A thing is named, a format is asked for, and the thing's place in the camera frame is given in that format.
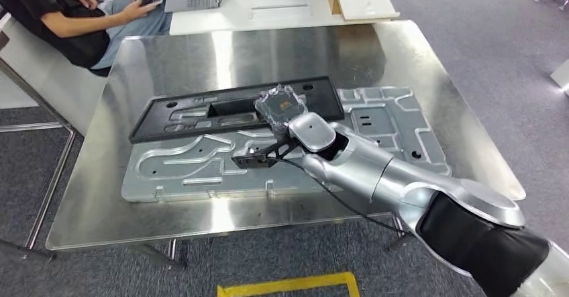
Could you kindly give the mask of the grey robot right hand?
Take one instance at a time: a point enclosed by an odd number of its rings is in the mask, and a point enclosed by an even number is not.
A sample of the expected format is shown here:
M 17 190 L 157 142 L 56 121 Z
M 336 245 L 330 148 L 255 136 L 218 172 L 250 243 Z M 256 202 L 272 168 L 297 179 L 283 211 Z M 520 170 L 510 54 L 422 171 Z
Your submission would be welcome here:
M 305 101 L 295 93 L 293 87 L 282 84 L 260 91 L 254 108 L 275 135 L 285 135 L 289 121 L 308 112 Z

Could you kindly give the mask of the person's right hand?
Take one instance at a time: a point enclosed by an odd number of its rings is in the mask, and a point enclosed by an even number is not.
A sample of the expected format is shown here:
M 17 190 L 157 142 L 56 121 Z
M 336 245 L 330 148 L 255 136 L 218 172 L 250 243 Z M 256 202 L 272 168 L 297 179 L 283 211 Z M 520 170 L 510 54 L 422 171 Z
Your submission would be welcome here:
M 141 0 L 135 0 L 127 5 L 119 14 L 122 24 L 129 23 L 135 19 L 146 16 L 149 12 L 157 8 L 157 4 L 142 5 Z

